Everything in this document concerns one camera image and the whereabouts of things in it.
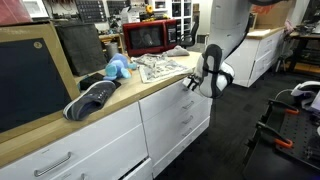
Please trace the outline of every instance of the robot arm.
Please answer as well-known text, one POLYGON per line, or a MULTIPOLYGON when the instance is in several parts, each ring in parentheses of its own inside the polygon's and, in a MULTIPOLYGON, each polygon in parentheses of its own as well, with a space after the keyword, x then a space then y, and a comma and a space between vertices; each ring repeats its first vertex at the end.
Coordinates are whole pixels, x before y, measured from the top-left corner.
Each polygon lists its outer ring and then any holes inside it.
POLYGON ((249 30, 252 4, 271 5, 281 0, 213 0, 208 46, 199 57, 194 74, 183 82, 198 94, 219 98, 232 83, 234 71, 224 63, 237 49, 249 30))

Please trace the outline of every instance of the shoe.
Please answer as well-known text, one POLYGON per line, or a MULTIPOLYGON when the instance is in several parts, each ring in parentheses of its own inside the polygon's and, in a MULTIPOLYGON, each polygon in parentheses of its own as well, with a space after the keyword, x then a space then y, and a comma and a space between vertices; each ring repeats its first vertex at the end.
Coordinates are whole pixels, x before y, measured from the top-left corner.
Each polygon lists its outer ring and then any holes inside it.
POLYGON ((103 108, 115 90, 116 86, 111 81, 96 82, 64 108, 63 116, 69 120, 81 121, 103 108))

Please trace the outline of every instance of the plush toy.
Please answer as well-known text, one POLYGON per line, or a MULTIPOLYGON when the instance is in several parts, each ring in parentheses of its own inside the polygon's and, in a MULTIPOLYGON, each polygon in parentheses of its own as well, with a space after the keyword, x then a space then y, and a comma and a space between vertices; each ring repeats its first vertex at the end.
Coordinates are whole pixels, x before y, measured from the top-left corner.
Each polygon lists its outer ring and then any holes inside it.
POLYGON ((128 63, 126 56, 116 53, 106 66, 106 76, 103 79, 112 81, 117 78, 130 78, 131 69, 137 69, 137 64, 128 63))

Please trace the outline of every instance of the black office chair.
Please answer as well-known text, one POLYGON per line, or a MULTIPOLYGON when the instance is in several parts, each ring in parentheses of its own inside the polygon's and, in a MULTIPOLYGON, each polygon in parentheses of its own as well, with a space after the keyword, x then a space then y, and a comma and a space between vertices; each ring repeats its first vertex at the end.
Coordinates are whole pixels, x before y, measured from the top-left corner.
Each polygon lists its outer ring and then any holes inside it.
POLYGON ((192 27, 191 33, 182 34, 180 38, 179 45, 185 49, 196 43, 196 35, 199 28, 199 16, 195 16, 194 21, 195 23, 192 27))

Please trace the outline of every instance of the paper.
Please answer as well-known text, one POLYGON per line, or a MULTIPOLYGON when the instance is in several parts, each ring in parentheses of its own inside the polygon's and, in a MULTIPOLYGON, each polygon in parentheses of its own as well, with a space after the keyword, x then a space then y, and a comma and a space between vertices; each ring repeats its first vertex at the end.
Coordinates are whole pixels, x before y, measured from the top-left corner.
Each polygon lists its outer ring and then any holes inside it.
POLYGON ((138 63, 143 83, 151 83, 180 74, 192 73, 192 69, 169 59, 166 55, 145 54, 132 58, 138 63))

